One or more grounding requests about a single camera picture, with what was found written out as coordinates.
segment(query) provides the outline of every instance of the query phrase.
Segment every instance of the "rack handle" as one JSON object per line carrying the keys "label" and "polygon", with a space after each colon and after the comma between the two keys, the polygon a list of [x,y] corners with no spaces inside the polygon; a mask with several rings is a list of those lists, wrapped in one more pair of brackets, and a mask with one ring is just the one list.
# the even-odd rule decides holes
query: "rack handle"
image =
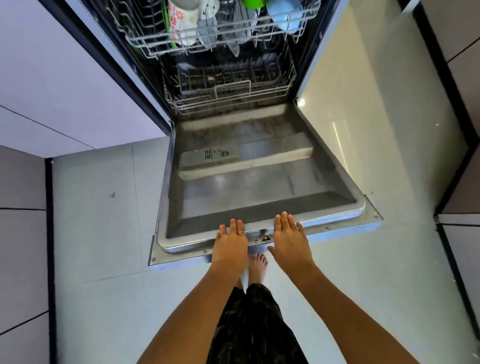
{"label": "rack handle", "polygon": [[224,84],[224,85],[216,85],[214,86],[213,88],[213,91],[215,92],[215,98],[218,98],[218,95],[217,95],[217,90],[221,87],[232,87],[234,85],[239,85],[239,84],[248,84],[248,93],[251,94],[252,93],[252,82],[250,80],[243,80],[243,81],[236,81],[236,82],[232,82],[230,84]]}

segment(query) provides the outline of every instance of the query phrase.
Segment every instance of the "wire rack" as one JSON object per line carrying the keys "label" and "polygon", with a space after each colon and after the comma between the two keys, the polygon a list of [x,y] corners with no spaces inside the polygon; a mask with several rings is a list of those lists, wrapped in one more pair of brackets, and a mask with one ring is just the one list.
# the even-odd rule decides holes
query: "wire rack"
{"label": "wire rack", "polygon": [[297,72],[288,42],[281,47],[278,53],[218,66],[177,64],[176,74],[160,62],[166,100],[176,114],[191,116],[284,97]]}
{"label": "wire rack", "polygon": [[[273,35],[290,36],[297,42],[305,31],[308,20],[314,18],[321,0],[300,0],[302,10],[270,16],[266,8],[258,9],[251,16],[235,14],[234,0],[220,0],[220,10],[216,14],[217,24],[202,23],[195,29],[169,32],[168,0],[105,0],[106,9],[113,16],[119,31],[125,34],[128,43],[140,50],[147,58],[157,58],[166,53],[196,53],[226,46],[232,42],[245,42],[248,35],[255,46],[259,41],[268,41]],[[213,41],[202,44],[199,34],[208,34]]]}

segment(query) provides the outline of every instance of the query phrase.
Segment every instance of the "blue bowl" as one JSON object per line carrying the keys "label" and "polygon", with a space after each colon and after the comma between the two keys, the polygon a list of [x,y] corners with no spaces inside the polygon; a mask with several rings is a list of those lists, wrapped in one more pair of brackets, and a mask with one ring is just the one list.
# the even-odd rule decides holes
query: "blue bowl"
{"label": "blue bowl", "polygon": [[267,2],[268,15],[272,17],[277,28],[287,33],[295,33],[300,28],[300,21],[292,21],[301,19],[303,6],[300,0],[269,0]]}

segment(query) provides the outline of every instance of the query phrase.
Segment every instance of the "black pants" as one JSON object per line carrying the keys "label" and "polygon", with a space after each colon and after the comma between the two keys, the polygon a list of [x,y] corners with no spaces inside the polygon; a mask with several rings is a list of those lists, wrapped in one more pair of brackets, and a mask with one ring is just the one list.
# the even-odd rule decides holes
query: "black pants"
{"label": "black pants", "polygon": [[308,363],[263,284],[234,288],[215,330],[207,364]]}

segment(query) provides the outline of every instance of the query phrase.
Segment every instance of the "forearm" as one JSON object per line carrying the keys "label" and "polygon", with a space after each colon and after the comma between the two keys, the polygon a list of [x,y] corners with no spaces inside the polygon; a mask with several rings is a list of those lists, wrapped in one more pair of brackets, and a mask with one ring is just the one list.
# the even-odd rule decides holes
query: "forearm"
{"label": "forearm", "polygon": [[348,364],[417,363],[395,338],[344,295],[316,266],[291,277],[325,322]]}
{"label": "forearm", "polygon": [[160,328],[138,364],[205,363],[235,280],[211,266]]}

